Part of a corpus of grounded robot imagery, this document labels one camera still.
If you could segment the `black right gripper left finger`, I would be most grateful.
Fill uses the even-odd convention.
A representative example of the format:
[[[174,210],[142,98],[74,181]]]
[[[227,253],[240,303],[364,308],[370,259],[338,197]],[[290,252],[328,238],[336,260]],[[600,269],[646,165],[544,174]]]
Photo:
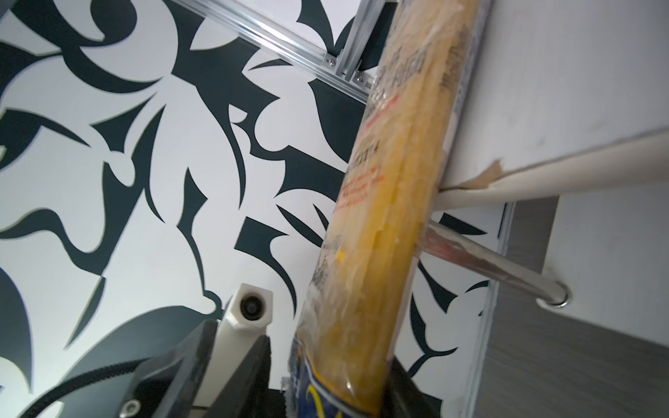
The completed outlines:
[[[214,348],[218,322],[202,322],[170,351],[142,362],[117,417],[188,417]]]

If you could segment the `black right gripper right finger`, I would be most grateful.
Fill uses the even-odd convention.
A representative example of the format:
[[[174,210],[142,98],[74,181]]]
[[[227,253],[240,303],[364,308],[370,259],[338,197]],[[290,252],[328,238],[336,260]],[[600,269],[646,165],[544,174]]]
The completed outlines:
[[[428,418],[434,410],[423,398],[408,372],[395,358],[383,392],[380,416],[384,418]]]

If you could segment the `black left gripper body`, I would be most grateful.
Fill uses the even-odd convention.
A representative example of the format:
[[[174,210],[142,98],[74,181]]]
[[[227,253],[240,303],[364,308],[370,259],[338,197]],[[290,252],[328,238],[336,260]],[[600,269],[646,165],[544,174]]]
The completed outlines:
[[[205,417],[284,417],[285,397],[269,388],[271,343],[261,336],[242,360]]]

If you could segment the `blue-ended spaghetti bag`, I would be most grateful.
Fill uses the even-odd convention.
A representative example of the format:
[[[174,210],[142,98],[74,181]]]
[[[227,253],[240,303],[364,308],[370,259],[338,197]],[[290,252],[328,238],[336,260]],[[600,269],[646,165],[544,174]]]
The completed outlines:
[[[402,1],[289,361],[290,417],[376,417],[487,1]]]

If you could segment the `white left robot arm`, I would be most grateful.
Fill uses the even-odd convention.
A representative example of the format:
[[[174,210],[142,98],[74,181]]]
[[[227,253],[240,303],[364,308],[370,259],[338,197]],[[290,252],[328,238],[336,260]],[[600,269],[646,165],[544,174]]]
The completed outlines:
[[[196,403],[196,395],[207,387],[206,372],[221,365],[214,360],[215,334],[214,324],[206,322],[163,355],[99,367],[63,381],[22,416],[37,417],[73,392],[130,374],[117,417],[285,417],[282,395],[268,387],[271,343],[265,335],[253,337],[249,348],[226,349],[226,360],[240,354],[240,362],[231,376],[210,386],[214,400],[209,405]]]

